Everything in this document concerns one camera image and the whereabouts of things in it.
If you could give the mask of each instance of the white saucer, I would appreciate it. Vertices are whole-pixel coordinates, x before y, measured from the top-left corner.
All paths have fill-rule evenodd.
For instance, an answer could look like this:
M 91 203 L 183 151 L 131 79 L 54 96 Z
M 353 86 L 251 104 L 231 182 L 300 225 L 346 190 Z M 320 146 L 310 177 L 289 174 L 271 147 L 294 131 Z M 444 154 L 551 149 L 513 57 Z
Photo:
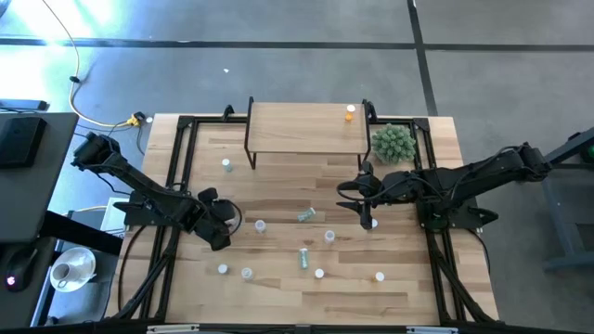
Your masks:
M 75 281 L 68 282 L 62 288 L 58 287 L 58 281 L 54 278 L 53 272 L 54 268 L 58 266 L 58 264 L 67 263 L 76 267 L 76 269 L 81 273 L 81 277 Z M 95 266 L 97 262 L 95 260 L 95 254 L 87 248 L 84 247 L 75 247 L 69 250 L 66 250 L 58 257 L 54 265 L 52 266 L 52 270 L 49 275 L 49 280 L 52 284 L 52 287 L 59 292 L 72 292 L 77 289 L 80 289 L 86 282 L 88 282 L 91 278 L 95 276 Z

